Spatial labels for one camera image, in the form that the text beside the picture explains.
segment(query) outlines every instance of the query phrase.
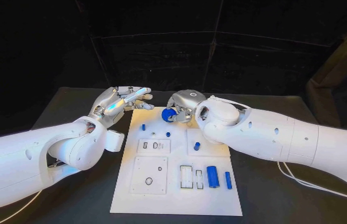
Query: small blue part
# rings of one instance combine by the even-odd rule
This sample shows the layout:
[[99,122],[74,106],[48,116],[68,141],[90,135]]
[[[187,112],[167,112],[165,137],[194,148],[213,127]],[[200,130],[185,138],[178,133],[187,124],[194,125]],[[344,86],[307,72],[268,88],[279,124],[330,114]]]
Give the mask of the small blue part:
[[175,109],[164,109],[161,113],[161,117],[167,122],[174,122],[170,120],[170,118],[177,115]]
[[196,143],[196,146],[194,146],[194,150],[200,150],[200,146],[201,146],[201,145],[200,145],[200,143],[197,142],[197,143]]
[[209,176],[209,186],[210,186],[210,188],[217,188],[217,187],[220,187],[219,185],[219,183],[220,183],[220,181],[219,181],[219,174],[217,174],[217,168],[216,168],[216,166],[213,165],[213,166],[209,166],[207,167],[207,176]]
[[227,185],[227,187],[229,187],[229,190],[232,190],[233,189],[233,186],[232,186],[232,179],[230,179],[230,172],[229,171],[226,171],[226,185]]

